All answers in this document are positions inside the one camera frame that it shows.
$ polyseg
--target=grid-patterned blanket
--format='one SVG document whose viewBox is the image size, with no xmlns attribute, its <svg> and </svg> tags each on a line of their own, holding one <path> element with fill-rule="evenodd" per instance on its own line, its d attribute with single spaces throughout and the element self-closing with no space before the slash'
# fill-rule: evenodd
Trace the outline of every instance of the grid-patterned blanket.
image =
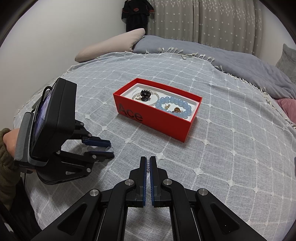
<svg viewBox="0 0 296 241">
<path fill-rule="evenodd" d="M 136 77 L 203 97 L 185 143 L 117 113 L 112 93 Z M 63 78 L 78 85 L 76 119 L 111 140 L 115 158 L 95 163 L 87 178 L 54 186 L 27 175 L 26 191 L 41 228 L 90 189 L 112 188 L 139 166 L 141 156 L 153 155 L 170 178 L 185 188 L 207 188 L 268 241 L 282 240 L 292 226 L 296 131 L 267 94 L 205 60 L 169 53 L 111 53 L 73 66 Z M 16 127 L 39 96 L 17 114 Z M 74 140 L 63 146 L 79 154 L 90 148 Z M 126 240 L 172 240 L 168 209 L 146 203 L 129 209 Z"/>
</svg>

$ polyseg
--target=curtain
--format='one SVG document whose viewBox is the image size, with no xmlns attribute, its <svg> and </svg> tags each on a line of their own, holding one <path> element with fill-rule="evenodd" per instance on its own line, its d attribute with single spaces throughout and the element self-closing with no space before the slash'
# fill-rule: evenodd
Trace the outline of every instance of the curtain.
<svg viewBox="0 0 296 241">
<path fill-rule="evenodd" d="M 258 0 L 149 0 L 148 34 L 258 56 L 262 11 Z"/>
<path fill-rule="evenodd" d="M 193 41 L 192 0 L 149 0 L 154 8 L 148 23 L 148 35 L 165 39 Z"/>
<path fill-rule="evenodd" d="M 199 35 L 194 41 L 257 56 L 263 30 L 261 9 L 254 2 L 257 0 L 199 0 L 200 21 L 195 26 Z"/>
</svg>

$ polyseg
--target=white wall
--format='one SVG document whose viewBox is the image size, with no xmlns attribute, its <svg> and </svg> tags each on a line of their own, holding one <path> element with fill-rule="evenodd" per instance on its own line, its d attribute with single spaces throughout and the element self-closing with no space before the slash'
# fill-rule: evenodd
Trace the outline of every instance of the white wall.
<svg viewBox="0 0 296 241">
<path fill-rule="evenodd" d="M 39 0 L 0 47 L 0 130 L 83 47 L 125 32 L 124 0 Z"/>
<path fill-rule="evenodd" d="M 296 49 L 292 37 L 280 20 L 262 4 L 263 10 L 263 43 L 259 58 L 265 62 L 276 65 L 283 51 L 285 43 L 290 48 Z"/>
</svg>

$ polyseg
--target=jewelry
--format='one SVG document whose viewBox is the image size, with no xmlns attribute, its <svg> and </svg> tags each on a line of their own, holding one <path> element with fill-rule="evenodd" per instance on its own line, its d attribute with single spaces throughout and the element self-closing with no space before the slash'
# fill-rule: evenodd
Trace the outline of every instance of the jewelry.
<svg viewBox="0 0 296 241">
<path fill-rule="evenodd" d="M 182 107 L 185 109 L 185 111 L 180 110 L 179 107 L 176 107 L 173 111 L 168 110 L 170 107 L 170 104 L 168 103 L 172 103 L 175 105 L 178 105 L 179 107 Z M 191 106 L 188 105 L 187 102 L 180 100 L 178 98 L 175 97 L 161 97 L 156 103 L 155 103 L 155 107 L 157 109 L 163 110 L 165 112 L 168 112 L 172 115 L 178 116 L 180 118 L 184 118 L 184 119 L 188 119 L 189 116 L 191 116 L 192 114 L 192 110 L 191 110 Z"/>
<path fill-rule="evenodd" d="M 141 100 L 141 101 L 146 102 L 146 101 L 150 100 L 151 95 L 155 95 L 157 97 L 157 101 L 159 101 L 159 95 L 157 93 L 151 92 L 149 90 L 142 90 L 140 93 L 133 95 L 132 100 Z M 156 102 L 150 104 L 149 106 L 155 106 Z"/>
</svg>

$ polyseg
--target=red jewelry box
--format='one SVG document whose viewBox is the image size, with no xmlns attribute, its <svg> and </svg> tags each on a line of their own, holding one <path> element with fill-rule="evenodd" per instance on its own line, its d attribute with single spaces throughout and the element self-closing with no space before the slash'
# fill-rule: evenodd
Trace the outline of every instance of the red jewelry box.
<svg viewBox="0 0 296 241">
<path fill-rule="evenodd" d="M 128 91 L 136 84 L 143 84 L 147 85 L 148 87 L 155 87 L 170 92 L 172 94 L 176 94 L 177 97 L 181 96 L 184 99 L 190 99 L 197 102 L 195 109 L 192 110 L 192 119 L 188 121 L 165 111 L 159 110 L 155 107 L 144 104 L 144 102 L 141 103 L 140 101 L 135 101 L 122 96 L 123 93 Z M 181 142 L 185 142 L 202 101 L 202 97 L 194 95 L 192 93 L 174 88 L 172 86 L 139 78 L 136 78 L 127 83 L 125 86 L 114 92 L 113 96 L 118 113 L 134 119 L 155 130 L 158 130 Z"/>
</svg>

